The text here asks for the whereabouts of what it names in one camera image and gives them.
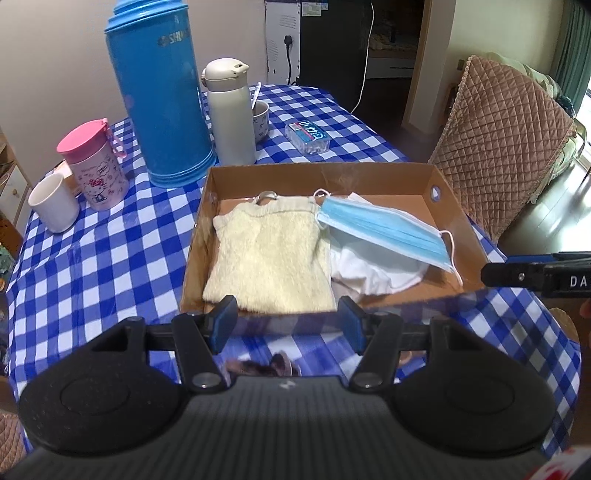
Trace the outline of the quilted brown chair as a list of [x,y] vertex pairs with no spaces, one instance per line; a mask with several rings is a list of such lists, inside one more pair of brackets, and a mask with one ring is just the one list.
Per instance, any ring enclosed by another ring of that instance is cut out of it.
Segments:
[[533,79],[473,55],[429,162],[465,213],[498,241],[573,132],[573,119]]

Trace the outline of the small patterned cup with spoon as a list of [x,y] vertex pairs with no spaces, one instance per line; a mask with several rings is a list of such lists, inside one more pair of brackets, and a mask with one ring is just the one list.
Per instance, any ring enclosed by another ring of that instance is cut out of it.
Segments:
[[269,113],[270,106],[259,99],[262,84],[256,84],[252,95],[252,125],[254,133],[254,141],[260,143],[269,135]]

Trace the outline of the cream knitted cloth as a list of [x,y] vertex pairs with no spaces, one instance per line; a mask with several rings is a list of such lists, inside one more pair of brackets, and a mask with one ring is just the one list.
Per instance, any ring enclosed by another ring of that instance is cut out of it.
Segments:
[[204,301],[231,295],[243,311],[270,315],[337,309],[331,243],[318,224],[319,210],[314,198],[280,196],[242,202],[216,216],[218,251]]

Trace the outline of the blue tissue packet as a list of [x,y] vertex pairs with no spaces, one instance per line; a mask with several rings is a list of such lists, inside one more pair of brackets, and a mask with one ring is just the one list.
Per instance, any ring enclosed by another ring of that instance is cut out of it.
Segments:
[[327,132],[310,120],[288,123],[284,133],[295,149],[304,155],[325,153],[331,144],[331,137]]

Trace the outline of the blue thermos flask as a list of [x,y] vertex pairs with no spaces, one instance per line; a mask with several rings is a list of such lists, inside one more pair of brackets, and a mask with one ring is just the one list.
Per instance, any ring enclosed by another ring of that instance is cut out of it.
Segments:
[[204,177],[216,156],[202,112],[188,5],[118,1],[105,39],[150,182],[176,188]]

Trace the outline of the white ceramic mug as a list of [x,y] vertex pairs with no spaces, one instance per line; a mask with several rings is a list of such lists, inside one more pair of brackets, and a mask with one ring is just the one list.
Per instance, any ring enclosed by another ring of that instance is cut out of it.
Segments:
[[51,173],[31,191],[28,205],[52,233],[68,230],[76,221],[80,206],[64,177]]

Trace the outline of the pink hello kitty cup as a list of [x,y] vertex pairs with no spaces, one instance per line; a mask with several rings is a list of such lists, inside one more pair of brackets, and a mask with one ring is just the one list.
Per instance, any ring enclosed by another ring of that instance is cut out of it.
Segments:
[[120,159],[126,153],[106,118],[87,121],[74,128],[60,140],[56,151],[68,164],[94,210],[111,209],[124,199],[129,183]]

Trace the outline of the black white appliance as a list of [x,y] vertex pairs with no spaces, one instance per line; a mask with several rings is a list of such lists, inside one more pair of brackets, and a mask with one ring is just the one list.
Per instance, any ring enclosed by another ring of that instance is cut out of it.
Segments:
[[371,1],[266,1],[266,80],[327,89],[342,77],[358,87],[374,21]]

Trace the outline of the purple velvet scrunchie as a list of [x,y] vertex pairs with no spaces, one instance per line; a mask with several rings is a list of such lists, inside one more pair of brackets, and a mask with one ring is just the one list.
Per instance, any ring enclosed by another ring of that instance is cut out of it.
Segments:
[[301,369],[290,360],[286,352],[273,354],[270,362],[263,364],[253,360],[230,359],[224,362],[224,370],[228,378],[235,381],[238,376],[257,377],[300,377]]

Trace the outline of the cream insulated bottle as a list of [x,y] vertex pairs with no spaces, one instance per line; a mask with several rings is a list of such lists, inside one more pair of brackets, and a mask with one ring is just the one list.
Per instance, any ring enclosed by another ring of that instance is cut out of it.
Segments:
[[245,62],[224,57],[209,62],[201,73],[216,154],[222,166],[256,162],[247,72],[249,65]]

